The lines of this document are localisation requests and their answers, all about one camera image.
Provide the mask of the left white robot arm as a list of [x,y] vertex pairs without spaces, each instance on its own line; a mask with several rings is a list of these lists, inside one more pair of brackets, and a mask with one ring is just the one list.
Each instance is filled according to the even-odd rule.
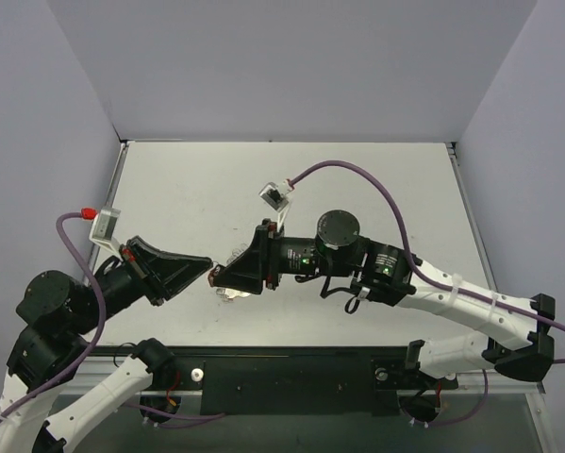
[[102,291],[60,271],[34,277],[16,312],[26,326],[7,361],[0,397],[0,452],[71,452],[134,393],[171,391],[181,382],[173,352],[156,339],[139,342],[119,370],[86,393],[87,406],[50,416],[55,400],[87,349],[84,335],[145,297],[154,306],[180,294],[212,266],[208,257],[164,252],[134,237],[93,277]]

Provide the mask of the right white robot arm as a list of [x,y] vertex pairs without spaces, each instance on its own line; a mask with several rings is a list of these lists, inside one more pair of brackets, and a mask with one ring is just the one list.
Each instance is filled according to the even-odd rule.
[[345,210],[324,213],[313,238],[288,237],[282,226],[263,220],[248,247],[227,265],[217,265],[208,280],[218,289],[261,294],[276,289],[284,275],[298,283],[321,278],[322,298],[349,294],[348,314],[368,301],[426,311],[470,328],[468,335],[408,345],[401,372],[413,386],[490,369],[540,382],[555,360],[548,325],[555,318],[554,298],[509,297],[446,274],[401,248],[361,236],[357,218]]

